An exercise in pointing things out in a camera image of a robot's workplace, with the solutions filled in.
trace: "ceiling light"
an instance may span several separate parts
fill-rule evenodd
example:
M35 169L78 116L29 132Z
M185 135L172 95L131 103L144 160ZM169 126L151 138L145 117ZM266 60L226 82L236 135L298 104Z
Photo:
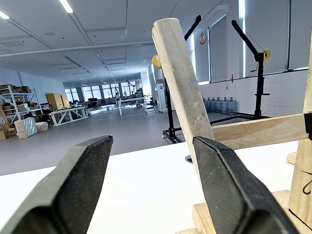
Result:
M62 3L64 9L66 10L67 13L73 13L73 9L70 7L69 3L67 2L67 0L59 0L60 3Z
M0 17L5 19L5 20L8 20L10 19L10 17L8 17L6 14L4 14L2 11L0 11Z

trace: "warehouse floor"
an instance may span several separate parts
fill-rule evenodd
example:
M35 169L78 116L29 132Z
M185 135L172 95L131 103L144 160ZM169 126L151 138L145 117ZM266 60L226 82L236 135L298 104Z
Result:
M210 120L224 115L209 114ZM174 112L175 127L179 122ZM56 166L74 145L87 139L113 135L111 155L171 144L162 139L162 130L168 129L167 113L153 109L144 113L142 109L124 109L123 116L114 109L90 116L88 119L50 127L28 139L17 136L0 141L0 176Z

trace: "white table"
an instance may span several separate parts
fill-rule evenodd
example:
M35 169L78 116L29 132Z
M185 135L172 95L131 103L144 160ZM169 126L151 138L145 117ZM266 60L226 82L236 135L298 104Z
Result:
M237 150L271 192L290 190L294 166L287 154L297 141ZM88 234L173 234L193 228L192 205L205 202L186 143L109 159ZM53 168L0 176L0 230L32 188Z
M147 108L146 108L146 101L145 101L145 97L137 97L137 98L131 98L131 99L126 99L126 100L118 100L118 109L120 112L120 116L122 116L122 111L121 111L121 103L122 102L129 102L129 101L138 101L138 100L143 100L143 104L144 104L144 111L147 112Z
M62 116L59 119L59 121L57 121L55 119L55 115L60 114L60 113L62 114ZM73 119L72 113L77 116L77 119ZM69 109L64 109L64 110L60 110L60 111L54 111L54 112L49 113L49 115L52 118L53 127L60 126L60 125L66 124L66 123L75 122L75 121L78 121L78 120L81 120L81 119L84 119L84 118L88 117L88 113L87 113L87 110L86 110L85 106L69 108ZM70 121L63 122L63 120L66 117L66 115L69 116L69 120Z

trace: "wooden frame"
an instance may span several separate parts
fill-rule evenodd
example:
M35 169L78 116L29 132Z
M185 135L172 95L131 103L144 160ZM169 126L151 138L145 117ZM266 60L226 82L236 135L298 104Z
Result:
M153 27L153 40L197 175L199 173L193 147L194 136L215 138L233 149L301 140L295 162L292 191L281 191L273 195L301 233L312 233L306 226L312 227L312 195L310 195L310 188L312 188L312 159L310 159L312 141L308 139L309 135L306 132L305 115L276 117L212 128L204 108L178 19L156 21ZM312 111L311 69L312 50L310 50L309 74L303 113ZM292 213L288 211L288 199ZM206 204L194 205L193 221L197 231L191 229L181 233L215 233Z

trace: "blue water jug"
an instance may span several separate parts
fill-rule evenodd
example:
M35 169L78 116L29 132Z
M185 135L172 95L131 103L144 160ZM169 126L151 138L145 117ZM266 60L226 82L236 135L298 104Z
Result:
M226 103L226 114L229 116L237 114L237 102L233 100L233 97Z
M210 112L215 112L215 98L213 97L213 100L210 102L209 106Z
M221 103L221 114L226 115L226 103L228 101L226 100L226 97L224 98L224 101Z
M205 100L205 108L207 113L210 112L210 97L208 98L208 100Z
M217 101L214 103L214 112L220 113L221 112L221 100L218 97Z

